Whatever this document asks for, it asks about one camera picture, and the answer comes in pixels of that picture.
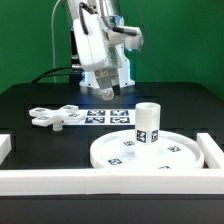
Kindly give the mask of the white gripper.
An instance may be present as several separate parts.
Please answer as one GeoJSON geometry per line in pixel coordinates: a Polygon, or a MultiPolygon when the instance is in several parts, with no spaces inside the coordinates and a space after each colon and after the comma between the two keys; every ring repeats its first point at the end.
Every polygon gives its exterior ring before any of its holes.
{"type": "Polygon", "coordinates": [[[122,66],[117,49],[109,43],[107,33],[101,27],[100,17],[84,15],[88,33],[85,34],[81,20],[73,21],[78,56],[86,72],[95,71],[101,96],[104,100],[112,100],[120,94],[118,69],[122,66]]]}

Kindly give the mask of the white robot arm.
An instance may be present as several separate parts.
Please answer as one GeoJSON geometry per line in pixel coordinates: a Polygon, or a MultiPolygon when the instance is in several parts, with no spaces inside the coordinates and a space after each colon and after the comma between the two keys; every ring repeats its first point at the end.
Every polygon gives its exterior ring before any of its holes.
{"type": "Polygon", "coordinates": [[[141,46],[141,31],[124,25],[117,0],[67,0],[74,33],[74,49],[85,78],[84,91],[112,100],[120,89],[133,86],[124,49],[141,46]]]}

